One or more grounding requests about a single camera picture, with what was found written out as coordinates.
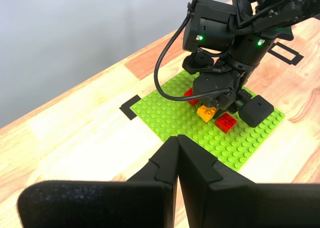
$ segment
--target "yellow lego brick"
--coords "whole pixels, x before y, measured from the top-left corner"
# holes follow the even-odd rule
[[[202,105],[200,108],[198,108],[196,113],[205,121],[205,123],[208,123],[210,120],[212,120],[217,110],[218,109],[215,107],[207,108],[205,105]]]

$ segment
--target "screw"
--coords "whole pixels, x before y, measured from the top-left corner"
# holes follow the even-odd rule
[[[301,4],[302,0],[296,0],[296,4]]]

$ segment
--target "gray wall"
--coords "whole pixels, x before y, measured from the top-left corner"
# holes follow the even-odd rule
[[[0,0],[0,127],[177,29],[190,1]]]

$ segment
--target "black corner marker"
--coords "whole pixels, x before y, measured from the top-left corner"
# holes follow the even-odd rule
[[[141,98],[139,95],[135,95],[133,98],[126,101],[121,105],[120,110],[129,118],[129,120],[133,120],[137,115],[130,109],[130,107],[138,102]]]
[[[287,50],[289,53],[292,53],[293,55],[295,55],[295,57],[290,60],[287,59],[286,57],[282,56],[281,54],[278,54],[277,52],[273,51],[272,49],[278,45],[280,48]],[[285,63],[289,64],[289,65],[297,65],[303,58],[304,56],[302,56],[301,54],[299,54],[297,51],[287,47],[286,45],[282,44],[282,43],[275,43],[271,46],[271,48],[269,49],[268,53],[272,54],[273,56],[277,57],[278,59],[284,61]]]

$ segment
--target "wooden table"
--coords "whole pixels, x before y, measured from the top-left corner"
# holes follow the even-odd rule
[[[310,19],[294,27],[293,42],[281,41],[305,57],[297,66],[267,54],[247,83],[286,114],[240,170],[255,182],[320,181],[319,26],[319,20]],[[21,227],[16,202],[31,184],[50,179],[126,180],[147,162],[162,142],[119,107],[155,89],[153,69],[171,35],[0,130],[1,227]],[[162,63],[161,83],[182,71],[187,55],[180,36]],[[188,226],[180,190],[175,224]]]

